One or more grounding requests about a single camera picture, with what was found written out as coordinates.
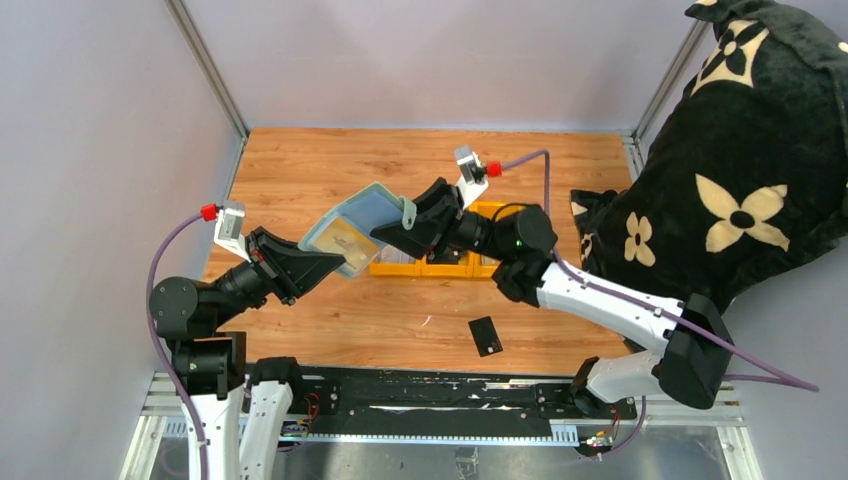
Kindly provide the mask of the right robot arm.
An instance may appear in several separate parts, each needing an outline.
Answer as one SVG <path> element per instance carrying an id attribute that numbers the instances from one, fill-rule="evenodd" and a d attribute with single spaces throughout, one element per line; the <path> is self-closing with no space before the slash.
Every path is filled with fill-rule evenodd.
<path id="1" fill-rule="evenodd" d="M 538 204 L 489 217 L 466 207 L 463 188 L 438 178 L 412 200 L 412 216 L 380 224 L 370 236 L 416 259 L 468 251 L 497 261 L 492 274 L 509 300 L 578 315 L 641 346 L 630 355 L 590 357 L 566 403 L 599 414 L 630 397 L 665 394 L 687 407 L 713 407 L 730 362 L 730 335 L 706 297 L 656 297 L 559 262 L 558 239 Z"/>

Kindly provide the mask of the black credit card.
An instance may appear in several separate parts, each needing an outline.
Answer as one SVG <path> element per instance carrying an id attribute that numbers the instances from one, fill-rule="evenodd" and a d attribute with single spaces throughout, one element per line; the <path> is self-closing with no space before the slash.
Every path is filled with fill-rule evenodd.
<path id="1" fill-rule="evenodd" d="M 480 357 L 491 356 L 503 351 L 502 342 L 490 316 L 471 320 L 468 322 L 468 327 Z"/>

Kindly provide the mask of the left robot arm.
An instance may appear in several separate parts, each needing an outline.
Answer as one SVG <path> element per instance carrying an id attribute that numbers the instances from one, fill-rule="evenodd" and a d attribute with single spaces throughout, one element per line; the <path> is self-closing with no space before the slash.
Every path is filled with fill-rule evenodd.
<path id="1" fill-rule="evenodd" d="M 342 266 L 340 254 L 301 250 L 262 227 L 247 257 L 212 282 L 172 276 L 150 290 L 154 338 L 182 402 L 192 479 L 269 479 L 290 409 L 306 399 L 298 361 L 246 361 L 247 335 L 221 326 L 275 296 L 285 305 Z"/>

